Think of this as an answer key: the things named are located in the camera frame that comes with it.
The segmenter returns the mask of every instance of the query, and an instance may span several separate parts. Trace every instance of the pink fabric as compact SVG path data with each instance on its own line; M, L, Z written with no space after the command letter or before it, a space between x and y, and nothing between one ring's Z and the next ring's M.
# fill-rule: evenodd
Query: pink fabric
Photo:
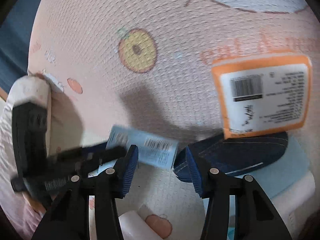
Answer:
M10 178L17 173L12 145L12 107L18 100L26 100L30 96L30 84L36 82L42 85L41 88L48 86L45 81L36 77L25 76L17 80L0 117L0 205L12 226L25 240L31 239L41 216L30 207L22 194L15 194L11 187Z
M316 69L319 37L304 0L42 0L28 71L51 81L69 134L118 124L189 143L221 128L213 60L289 49Z

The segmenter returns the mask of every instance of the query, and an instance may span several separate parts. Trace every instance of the white cylinder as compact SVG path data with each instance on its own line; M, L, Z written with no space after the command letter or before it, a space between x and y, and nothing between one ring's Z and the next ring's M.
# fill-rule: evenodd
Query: white cylinder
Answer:
M32 102L47 109L45 143L48 155L51 129L51 89L47 81L36 76L24 76L16 80L10 89L7 105L12 108L26 102Z
M122 214L119 222L124 240L162 240L135 211Z
M275 196L271 201L284 223L288 223L289 214L305 203L315 193L315 190L315 179L311 171L308 171L300 180Z

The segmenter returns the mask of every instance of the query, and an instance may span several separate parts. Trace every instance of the fabric texture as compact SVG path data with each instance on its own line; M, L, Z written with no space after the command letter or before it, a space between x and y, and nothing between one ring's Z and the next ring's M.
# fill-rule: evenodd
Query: fabric texture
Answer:
M28 73L52 85L52 117L63 145L71 136L80 142L87 132L106 140L117 124L185 147L221 131L214 60L283 49L304 53L312 61L313 84L305 125L293 133L318 160L319 38L320 23L304 0L41 0ZM64 150L58 142L51 152L56 149ZM142 167L153 184L138 170L144 182L133 179L137 189L119 214L145 202L168 216L171 239L199 238L203 207L192 186L173 173ZM320 178L315 163L311 170ZM200 222L183 216L186 206Z
M0 205L10 223L25 240L31 239L41 216L31 208L22 194L15 194L11 187L10 179L17 173L12 145L12 108L28 99L48 107L48 99L51 98L48 89L48 84L37 77L18 79L10 90L0 117Z

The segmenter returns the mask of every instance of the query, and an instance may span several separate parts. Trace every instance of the white tag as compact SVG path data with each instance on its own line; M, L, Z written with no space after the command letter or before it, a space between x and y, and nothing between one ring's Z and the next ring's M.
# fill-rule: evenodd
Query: white tag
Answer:
M132 144L139 149L139 162L170 170L179 142L133 128L112 127L107 149L122 145L128 150Z
M232 133L301 122L308 102L305 64L248 69L220 76Z

